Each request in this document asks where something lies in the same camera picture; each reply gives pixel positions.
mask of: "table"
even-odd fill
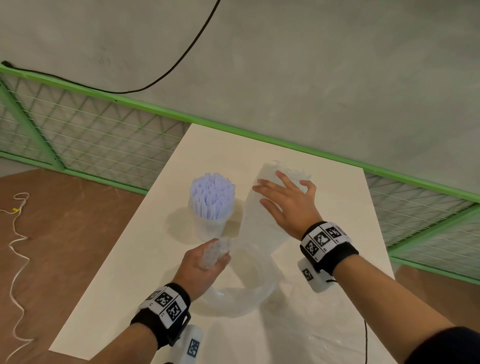
[[[185,251],[201,243],[187,210],[194,178],[221,173],[237,185],[241,201],[262,165],[271,160],[311,174],[323,218],[338,223],[360,254],[393,277],[362,169],[192,125],[50,350],[91,359],[128,326],[145,297],[172,279]],[[240,218],[234,214],[232,224]],[[365,361],[363,319],[338,285],[320,294],[310,289],[297,268],[302,258],[298,245],[292,239],[272,254],[282,279],[259,309],[228,318],[212,315],[199,302],[192,304],[191,323],[204,331],[198,363]],[[234,280],[227,271],[219,277],[223,284]],[[368,331],[369,362],[394,363]],[[167,355],[168,349],[159,350],[153,363],[164,363]]]

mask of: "wire mesh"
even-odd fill
[[[480,216],[476,215],[396,256],[480,279]]]
[[[365,178],[387,247],[473,204],[370,173]]]
[[[47,162],[44,153],[26,135],[7,108],[0,103],[0,150],[25,158]]]
[[[10,90],[65,167],[149,189],[189,124],[18,77]]]

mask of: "white cord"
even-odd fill
[[[15,227],[15,221],[18,219],[18,217],[22,214],[22,209],[23,207],[25,206],[25,204],[27,203],[27,200],[28,198],[30,197],[30,194],[27,193],[27,192],[20,192],[19,194],[16,194],[15,196],[13,196],[13,198],[15,200],[20,200],[22,203],[20,204],[20,207],[19,208],[16,208],[13,210],[13,212],[9,212],[9,211],[6,211],[6,210],[0,210],[0,211],[3,211],[3,212],[6,212],[7,214],[10,214],[10,215],[13,215],[13,214],[17,214],[17,216],[15,216],[15,218],[13,219],[13,232],[15,233],[16,236],[19,236],[18,239],[15,239],[15,240],[12,240],[10,242],[10,244],[8,244],[8,247],[15,253],[17,254],[19,257],[23,258],[23,259],[26,259],[27,261],[25,262],[25,264],[20,268],[20,270],[17,272],[17,274],[15,274],[15,277],[13,277],[13,280],[12,280],[12,284],[10,285],[10,299],[12,300],[12,302],[15,304],[15,306],[17,306],[21,311],[22,311],[22,315],[20,316],[20,318],[18,319],[17,323],[15,324],[15,326],[13,327],[13,337],[16,338],[17,340],[19,341],[22,341],[24,342],[24,344],[20,347],[18,347],[17,349],[15,349],[14,351],[12,351],[12,353],[7,357],[7,359],[5,360],[5,364],[8,362],[8,360],[17,352],[19,351],[20,349],[22,349],[23,347],[27,346],[28,344],[30,344],[34,339],[24,339],[24,338],[21,338],[20,336],[17,335],[17,326],[18,324],[20,323],[20,321],[22,320],[22,318],[25,316],[25,309],[22,307],[22,305],[20,305],[18,303],[18,301],[15,299],[15,297],[13,296],[13,285],[15,283],[15,280],[17,279],[17,277],[20,275],[20,273],[22,272],[22,270],[27,266],[28,262],[30,262],[30,258],[25,256],[25,255],[22,255],[20,254],[19,252],[17,252],[15,250],[15,248],[13,247],[13,244],[16,243],[16,242],[21,242],[23,240],[26,240],[27,237],[22,235],[22,234],[19,234],[17,233],[17,229]]]

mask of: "green railing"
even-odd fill
[[[146,194],[190,123],[235,133],[363,168],[393,261],[480,284],[479,195],[35,73],[0,76],[0,157]]]

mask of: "person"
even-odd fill
[[[277,224],[293,238],[303,241],[306,232],[323,223],[314,203],[316,187],[311,181],[300,181],[308,189],[303,193],[285,174],[277,171],[276,175],[284,186],[258,180],[253,190],[265,197],[260,203]],[[186,306],[206,292],[231,259],[227,254],[212,269],[200,269],[203,252],[210,243],[185,253],[169,285],[180,291]],[[337,252],[326,253],[319,263],[324,269],[331,270],[335,280],[398,363],[480,363],[480,334],[456,327],[362,258],[350,243],[337,245],[336,249]],[[152,314],[145,308],[136,317],[141,312]],[[164,331],[158,331],[158,327],[164,330],[155,314],[148,319],[133,320],[90,363],[150,363],[157,349],[167,344]]]

